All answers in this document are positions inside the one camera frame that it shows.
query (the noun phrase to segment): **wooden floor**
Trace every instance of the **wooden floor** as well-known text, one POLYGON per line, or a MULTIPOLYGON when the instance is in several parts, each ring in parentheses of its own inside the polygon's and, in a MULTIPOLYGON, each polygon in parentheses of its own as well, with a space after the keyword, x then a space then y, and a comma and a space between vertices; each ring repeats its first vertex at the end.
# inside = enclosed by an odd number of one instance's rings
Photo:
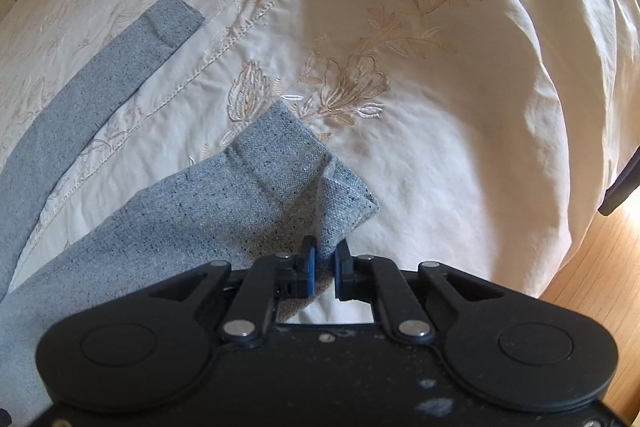
POLYGON ((640 409, 640 189, 610 216, 595 216, 580 250, 542 298, 613 334, 620 365, 605 402, 631 423, 640 409))

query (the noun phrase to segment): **gray cloth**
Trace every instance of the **gray cloth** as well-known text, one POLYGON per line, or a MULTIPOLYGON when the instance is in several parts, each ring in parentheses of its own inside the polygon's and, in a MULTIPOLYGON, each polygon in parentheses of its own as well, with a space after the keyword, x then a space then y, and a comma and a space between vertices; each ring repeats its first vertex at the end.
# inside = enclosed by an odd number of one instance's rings
POLYGON ((181 0, 159 0, 89 60, 31 123, 0 172, 0 301, 59 179, 203 21, 181 0))
POLYGON ((70 314, 212 259, 318 240, 318 274, 378 204, 367 187, 280 103, 219 155, 140 190, 0 304, 0 407, 19 425, 49 404, 34 366, 39 338, 70 314))

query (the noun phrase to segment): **bed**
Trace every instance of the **bed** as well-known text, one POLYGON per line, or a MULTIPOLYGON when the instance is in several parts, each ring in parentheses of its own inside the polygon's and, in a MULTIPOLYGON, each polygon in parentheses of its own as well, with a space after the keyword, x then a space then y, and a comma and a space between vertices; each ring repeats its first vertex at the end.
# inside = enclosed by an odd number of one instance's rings
MULTIPOLYGON (((156 1, 2 1, 0 168, 156 1)), ((183 1, 204 27, 60 178, 9 291, 275 100, 378 198, 349 237, 356 253, 434 259, 534 296, 640 144, 638 0, 183 1)), ((327 293, 296 318, 369 316, 327 293)))

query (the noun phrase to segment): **gray fabric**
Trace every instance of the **gray fabric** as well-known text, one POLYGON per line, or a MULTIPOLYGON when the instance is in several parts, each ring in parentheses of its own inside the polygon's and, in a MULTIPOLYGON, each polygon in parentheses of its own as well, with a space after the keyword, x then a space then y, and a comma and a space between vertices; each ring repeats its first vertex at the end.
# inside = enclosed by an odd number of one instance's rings
POLYGON ((34 350, 70 314, 212 259, 250 266, 318 238, 321 284, 329 257, 378 210, 367 187, 281 104, 220 155, 140 190, 0 303, 0 407, 18 424, 49 404, 34 350))
POLYGON ((107 119, 203 23, 159 0, 93 57, 31 123, 0 172, 0 301, 47 197, 107 119))

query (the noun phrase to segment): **fabric fold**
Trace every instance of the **fabric fold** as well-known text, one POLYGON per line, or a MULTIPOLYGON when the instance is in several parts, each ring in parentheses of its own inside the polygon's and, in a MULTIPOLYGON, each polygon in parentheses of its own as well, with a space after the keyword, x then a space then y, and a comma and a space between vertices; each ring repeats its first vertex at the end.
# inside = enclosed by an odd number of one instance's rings
POLYGON ((308 234, 318 238, 326 287, 335 247, 377 210, 365 184, 275 103, 224 152, 140 190, 7 294, 0 407, 21 425, 49 405, 34 350, 62 318, 214 259, 247 268, 261 255, 295 251, 308 234))

